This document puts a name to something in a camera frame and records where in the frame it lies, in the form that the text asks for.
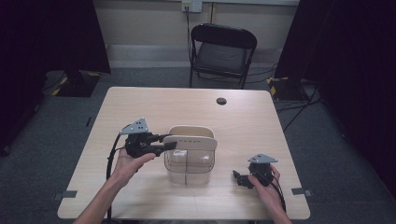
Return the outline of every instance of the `wrist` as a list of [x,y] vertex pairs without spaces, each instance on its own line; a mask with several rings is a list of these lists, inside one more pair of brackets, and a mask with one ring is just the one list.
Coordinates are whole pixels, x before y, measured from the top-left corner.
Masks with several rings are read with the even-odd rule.
[[112,175],[106,182],[110,188],[120,190],[126,184],[124,183],[123,179],[120,178],[118,175]]
[[281,205],[267,207],[268,216],[274,221],[275,224],[291,223],[288,215],[283,210]]

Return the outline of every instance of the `plastic container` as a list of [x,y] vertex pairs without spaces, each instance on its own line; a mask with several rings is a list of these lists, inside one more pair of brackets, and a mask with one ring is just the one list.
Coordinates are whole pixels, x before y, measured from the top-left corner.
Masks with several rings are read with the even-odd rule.
[[204,185],[210,180],[215,165],[218,142],[212,130],[199,126],[175,126],[166,142],[177,142],[177,148],[164,152],[164,165],[172,183]]

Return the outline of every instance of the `black curtain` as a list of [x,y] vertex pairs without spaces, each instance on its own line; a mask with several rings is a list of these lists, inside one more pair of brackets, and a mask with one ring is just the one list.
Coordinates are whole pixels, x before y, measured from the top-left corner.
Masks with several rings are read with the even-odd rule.
[[92,1],[1,0],[0,31],[1,148],[33,111],[48,71],[110,74]]
[[347,138],[394,197],[395,15],[392,0],[301,0],[276,72],[320,83]]

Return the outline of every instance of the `chair leg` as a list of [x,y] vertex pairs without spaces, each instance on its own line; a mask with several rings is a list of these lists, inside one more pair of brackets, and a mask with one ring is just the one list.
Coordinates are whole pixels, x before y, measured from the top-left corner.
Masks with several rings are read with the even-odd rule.
[[193,68],[192,66],[190,67],[190,88],[192,87],[192,74],[193,74]]
[[242,85],[241,85],[241,90],[243,90],[245,88],[245,83],[247,82],[247,76],[244,76],[242,78]]

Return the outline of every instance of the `chair seat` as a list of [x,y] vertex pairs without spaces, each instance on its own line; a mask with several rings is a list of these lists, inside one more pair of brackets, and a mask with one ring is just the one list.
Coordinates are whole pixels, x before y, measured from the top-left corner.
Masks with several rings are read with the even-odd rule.
[[219,70],[242,75],[245,69],[246,58],[246,49],[203,43],[195,61],[195,68]]

